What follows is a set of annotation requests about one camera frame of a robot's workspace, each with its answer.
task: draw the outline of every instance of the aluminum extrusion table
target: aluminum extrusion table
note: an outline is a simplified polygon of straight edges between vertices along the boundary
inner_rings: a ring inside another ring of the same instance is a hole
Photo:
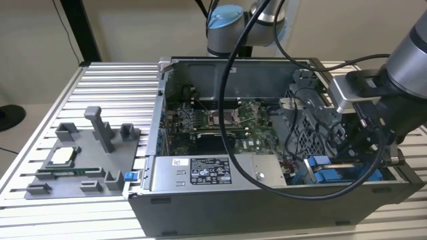
[[[322,62],[325,67],[340,62]],[[330,72],[345,74],[348,66]],[[143,239],[130,206],[121,196],[25,200],[25,187],[33,181],[55,142],[54,128],[73,122],[89,129],[86,106],[102,108],[110,127],[133,123],[141,129],[133,169],[143,166],[147,132],[157,93],[155,63],[91,63],[79,67],[33,135],[0,180],[0,239]],[[409,133],[398,146],[406,163],[427,182],[427,129]],[[427,187],[401,204],[378,208],[356,226],[288,231],[198,236],[202,240],[316,239],[384,240],[427,239]]]

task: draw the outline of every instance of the beige wall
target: beige wall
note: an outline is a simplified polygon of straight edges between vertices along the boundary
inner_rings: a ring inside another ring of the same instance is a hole
[[[146,62],[159,56],[205,56],[205,19],[193,0],[83,0],[105,61]],[[253,0],[221,0],[249,9]],[[274,55],[256,47],[254,56]]]
[[[289,54],[341,61],[390,53],[425,9],[422,0],[300,0]]]
[[[105,61],[205,55],[193,0],[82,2]],[[248,9],[253,0],[220,2]],[[51,103],[77,67],[51,1],[0,0],[0,6],[0,104]],[[300,0],[289,52],[321,60],[388,53],[424,9],[421,0]],[[272,57],[274,48],[254,48],[253,55]]]

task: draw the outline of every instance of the product label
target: product label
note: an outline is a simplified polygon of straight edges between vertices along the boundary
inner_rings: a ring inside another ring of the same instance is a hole
[[[232,183],[228,157],[190,158],[189,172],[189,182],[191,185]]]

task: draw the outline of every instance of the motherboard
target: motherboard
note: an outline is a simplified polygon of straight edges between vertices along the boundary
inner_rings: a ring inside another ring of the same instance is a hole
[[[274,154],[282,157],[278,138],[268,111],[278,108],[278,100],[238,99],[225,102],[226,136],[236,154]],[[220,135],[217,103],[190,98],[167,104],[167,140],[171,156],[225,154]]]

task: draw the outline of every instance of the black cable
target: black cable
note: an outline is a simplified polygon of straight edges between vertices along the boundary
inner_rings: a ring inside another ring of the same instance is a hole
[[[77,65],[79,64],[79,60],[78,60],[78,57],[77,57],[77,54],[75,54],[75,50],[74,50],[74,47],[73,47],[73,44],[71,44],[71,39],[69,37],[69,32],[66,30],[66,27],[65,27],[65,24],[62,22],[62,18],[61,18],[61,15],[59,15],[59,11],[58,11],[58,8],[55,7],[55,3],[54,3],[54,0],[51,0],[51,3],[53,3],[53,7],[54,7],[54,10],[55,10],[55,14],[57,14],[57,17],[58,17],[58,20],[59,20],[59,24],[65,30],[65,33],[66,33],[66,37],[67,37],[67,43],[69,43],[69,47],[70,47],[70,50],[73,52],[73,55],[74,55],[74,58],[77,59]]]
[[[340,122],[337,121],[337,122],[334,122],[333,124],[332,124],[332,126],[328,128],[328,131],[326,131],[326,133],[325,133],[325,142],[328,143],[329,142],[329,138],[330,138],[330,136],[332,136],[332,133],[333,133],[333,129],[336,128],[336,126],[340,124]],[[336,141],[334,141],[334,139],[332,138],[332,143],[333,143],[333,148],[336,148]]]
[[[233,62],[234,62],[234,59],[237,56],[237,51],[240,49],[240,46],[242,45],[242,42],[248,36],[248,33],[254,25],[254,22],[260,16],[262,10],[265,9],[268,3],[269,3],[269,0],[262,0],[261,3],[258,4],[258,7],[257,7],[252,17],[249,18],[248,23],[246,23],[246,25],[242,29],[242,32],[238,36],[238,39],[236,41],[234,47],[232,49],[232,52],[228,57],[228,61],[225,63],[224,69],[222,69],[221,79],[220,79],[220,87],[218,87],[218,98],[217,98],[217,115],[218,115],[217,118],[218,118],[218,131],[220,131],[221,141],[222,141],[224,148],[228,153],[230,162],[232,162],[237,172],[256,187],[258,187],[262,190],[269,191],[270,193],[273,193],[281,197],[292,198],[296,200],[310,200],[310,201],[328,200],[328,199],[337,198],[337,197],[342,196],[344,194],[349,193],[356,187],[358,187],[365,182],[365,180],[369,178],[369,176],[372,175],[372,173],[377,169],[377,167],[381,163],[381,158],[382,158],[382,154],[384,154],[384,150],[385,150],[385,137],[384,137],[384,134],[380,129],[373,130],[373,133],[377,137],[378,143],[377,143],[377,150],[374,153],[373,162],[369,165],[366,171],[362,173],[360,178],[356,181],[353,181],[348,186],[345,186],[341,190],[338,190],[333,193],[329,193],[325,195],[317,195],[317,196],[304,196],[304,195],[288,194],[288,193],[281,192],[280,190],[273,189],[272,187],[264,185],[256,179],[253,179],[252,176],[245,172],[245,170],[241,168],[241,166],[238,164],[238,161],[237,161],[236,156],[233,154],[233,149],[232,149],[228,137],[226,137],[225,123],[224,123],[224,95],[225,95],[228,75],[229,75],[230,68],[233,66]]]
[[[304,159],[301,159],[293,152],[289,151],[289,146],[288,146],[290,136],[293,134],[294,127],[296,127],[297,118],[298,118],[298,108],[297,108],[296,101],[293,98],[293,118],[292,118],[292,125],[289,127],[289,131],[288,131],[288,134],[284,139],[284,151],[292,157],[293,160],[298,160],[301,162]]]
[[[2,150],[2,151],[6,151],[6,152],[9,152],[9,153],[13,153],[13,154],[19,154],[18,152],[15,152],[15,151],[11,151],[11,150],[9,150],[9,149],[5,149],[5,148],[2,148],[2,147],[0,147],[0,150]]]
[[[389,54],[373,54],[373,55],[368,55],[368,56],[362,56],[362,57],[358,57],[353,60],[349,60],[336,66],[332,66],[332,67],[325,67],[325,68],[314,68],[314,67],[309,67],[304,64],[301,64],[300,62],[297,62],[289,55],[288,53],[285,52],[285,50],[282,49],[281,45],[280,45],[280,41],[278,41],[278,38],[277,38],[277,17],[278,17],[278,13],[280,13],[280,9],[282,7],[282,4],[284,4],[285,0],[281,0],[280,3],[278,3],[278,6],[277,6],[277,9],[274,11],[274,15],[273,15],[273,21],[272,21],[272,37],[273,37],[273,41],[274,41],[274,44],[277,46],[277,49],[278,51],[281,52],[281,54],[285,56],[285,58],[296,65],[298,66],[300,68],[302,69],[306,69],[309,71],[313,71],[313,72],[328,72],[328,71],[332,71],[334,69],[340,69],[348,65],[352,65],[354,63],[358,63],[361,61],[365,61],[365,60],[369,60],[369,59],[381,59],[381,58],[388,58],[389,57]]]
[[[212,13],[216,9],[216,7],[218,6],[220,4],[220,0],[210,0],[210,3],[208,5],[208,17],[205,19],[205,36],[208,36],[208,30],[209,30],[209,21],[210,21],[210,18],[212,18]]]
[[[199,8],[199,11],[201,11],[201,13],[202,13],[202,15],[203,15],[203,17],[208,18],[206,8],[205,8],[201,0],[193,0],[193,1],[194,1],[194,3],[197,4],[197,6],[198,6],[198,8]]]

